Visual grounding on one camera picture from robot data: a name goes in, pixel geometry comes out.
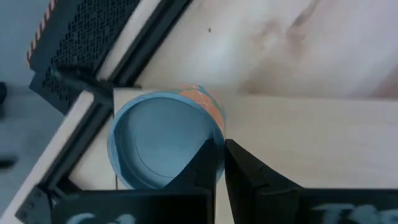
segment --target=wooden surface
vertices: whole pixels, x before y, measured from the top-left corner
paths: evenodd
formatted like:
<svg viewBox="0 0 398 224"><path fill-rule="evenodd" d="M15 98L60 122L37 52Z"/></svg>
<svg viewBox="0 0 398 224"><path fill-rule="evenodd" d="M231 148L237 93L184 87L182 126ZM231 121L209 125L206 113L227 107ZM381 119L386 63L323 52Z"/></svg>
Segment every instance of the wooden surface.
<svg viewBox="0 0 398 224"><path fill-rule="evenodd" d="M194 0L138 82L386 96L398 87L397 19L396 0Z"/></svg>

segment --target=wood grain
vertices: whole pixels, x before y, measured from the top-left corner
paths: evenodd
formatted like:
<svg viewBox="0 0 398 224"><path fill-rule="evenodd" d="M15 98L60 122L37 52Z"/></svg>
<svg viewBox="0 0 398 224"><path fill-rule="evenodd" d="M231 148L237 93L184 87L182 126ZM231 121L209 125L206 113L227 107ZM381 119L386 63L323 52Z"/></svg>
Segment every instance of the wood grain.
<svg viewBox="0 0 398 224"><path fill-rule="evenodd" d="M397 9L395 0L195 0L139 83L368 98L397 65Z"/></svg>

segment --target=gray floor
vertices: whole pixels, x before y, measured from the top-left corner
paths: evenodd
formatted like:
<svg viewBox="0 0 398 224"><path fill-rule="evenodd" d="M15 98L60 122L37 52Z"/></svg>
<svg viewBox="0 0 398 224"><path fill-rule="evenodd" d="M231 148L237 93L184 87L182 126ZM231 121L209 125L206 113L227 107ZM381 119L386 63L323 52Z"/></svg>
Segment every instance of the gray floor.
<svg viewBox="0 0 398 224"><path fill-rule="evenodd" d="M0 214L4 212L39 158L63 115L28 89L33 77L25 53L49 0L0 1L0 82L9 96L0 119L0 154L19 157L16 166L0 171Z"/></svg>

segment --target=perforated metal panel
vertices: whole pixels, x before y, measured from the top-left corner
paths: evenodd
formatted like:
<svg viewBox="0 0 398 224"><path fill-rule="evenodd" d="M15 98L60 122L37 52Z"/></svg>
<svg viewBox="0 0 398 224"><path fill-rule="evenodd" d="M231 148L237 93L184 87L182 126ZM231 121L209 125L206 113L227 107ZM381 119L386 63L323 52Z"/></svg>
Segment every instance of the perforated metal panel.
<svg viewBox="0 0 398 224"><path fill-rule="evenodd" d="M138 2L58 0L55 7L50 3L27 53L36 72L30 88L66 114L79 91L55 78L50 68L85 67L94 75Z"/></svg>

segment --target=black metal frame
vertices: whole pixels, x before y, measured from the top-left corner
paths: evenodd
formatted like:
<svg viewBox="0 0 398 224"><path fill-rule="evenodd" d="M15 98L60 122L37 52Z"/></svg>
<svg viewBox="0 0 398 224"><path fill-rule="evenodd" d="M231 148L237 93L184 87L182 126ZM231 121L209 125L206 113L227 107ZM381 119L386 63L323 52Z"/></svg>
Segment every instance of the black metal frame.
<svg viewBox="0 0 398 224"><path fill-rule="evenodd" d="M140 31L125 56L111 74L111 86L133 86L158 46L165 39L192 0L162 0ZM82 154L94 140L104 122L113 113L113 104L94 94L94 102L75 128L67 143L18 209L16 217L22 223L48 223L43 214L48 208L43 201L57 202L81 189L68 179Z"/></svg>

